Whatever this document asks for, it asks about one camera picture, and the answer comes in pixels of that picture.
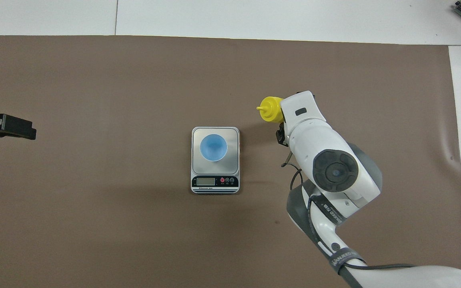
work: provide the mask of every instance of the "blue cup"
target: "blue cup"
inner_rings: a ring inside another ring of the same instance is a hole
[[[227,142],[217,134],[210,134],[200,142],[200,153],[211,161],[220,161],[227,154]]]

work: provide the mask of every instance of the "yellow bottle cap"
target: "yellow bottle cap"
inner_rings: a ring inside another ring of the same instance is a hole
[[[261,117],[264,121],[267,122],[284,122],[284,115],[282,115],[282,110],[280,109],[280,101],[282,98],[279,97],[266,97],[262,100],[261,106],[257,107]]]

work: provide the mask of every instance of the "brown mat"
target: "brown mat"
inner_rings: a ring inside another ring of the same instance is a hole
[[[285,211],[264,96],[311,90],[383,192],[338,230],[369,264],[461,268],[448,48],[0,36],[0,287],[346,287]],[[195,126],[236,126],[242,188],[190,192]]]

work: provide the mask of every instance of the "kitchen scale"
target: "kitchen scale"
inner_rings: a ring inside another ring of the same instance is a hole
[[[239,130],[195,127],[192,131],[192,191],[232,194],[240,187]]]

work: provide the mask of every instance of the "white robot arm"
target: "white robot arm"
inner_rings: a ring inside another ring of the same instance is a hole
[[[352,288],[461,288],[459,269],[366,266],[337,236],[336,226],[380,194],[382,173],[331,128],[310,91],[285,100],[267,97],[257,109],[264,120],[281,123],[277,141],[290,148],[309,178],[289,193],[289,216]]]

